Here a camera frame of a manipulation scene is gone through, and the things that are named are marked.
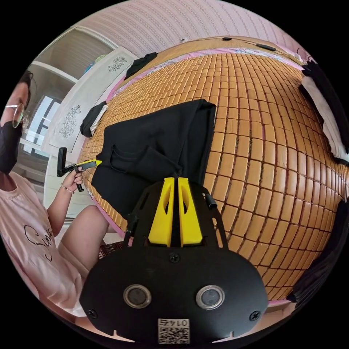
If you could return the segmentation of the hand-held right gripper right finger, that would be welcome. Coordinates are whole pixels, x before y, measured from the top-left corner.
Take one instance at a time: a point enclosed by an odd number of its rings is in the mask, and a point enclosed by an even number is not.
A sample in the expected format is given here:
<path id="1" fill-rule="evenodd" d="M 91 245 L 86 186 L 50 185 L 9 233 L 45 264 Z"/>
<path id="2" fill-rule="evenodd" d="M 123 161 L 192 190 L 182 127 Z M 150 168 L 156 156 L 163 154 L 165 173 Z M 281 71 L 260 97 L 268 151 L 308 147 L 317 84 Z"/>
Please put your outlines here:
<path id="1" fill-rule="evenodd" d="M 178 209 L 181 247 L 201 245 L 202 233 L 187 178 L 178 178 Z"/>

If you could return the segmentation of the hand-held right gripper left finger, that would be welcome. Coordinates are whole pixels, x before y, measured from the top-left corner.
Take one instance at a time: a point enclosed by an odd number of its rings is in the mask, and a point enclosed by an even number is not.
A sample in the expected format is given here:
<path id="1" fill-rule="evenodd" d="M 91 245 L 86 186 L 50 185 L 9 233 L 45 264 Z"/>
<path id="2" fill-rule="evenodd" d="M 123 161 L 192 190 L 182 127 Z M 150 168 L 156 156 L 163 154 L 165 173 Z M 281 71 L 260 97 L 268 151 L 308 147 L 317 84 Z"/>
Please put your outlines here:
<path id="1" fill-rule="evenodd" d="M 155 245 L 171 245 L 175 179 L 165 178 L 148 240 Z"/>

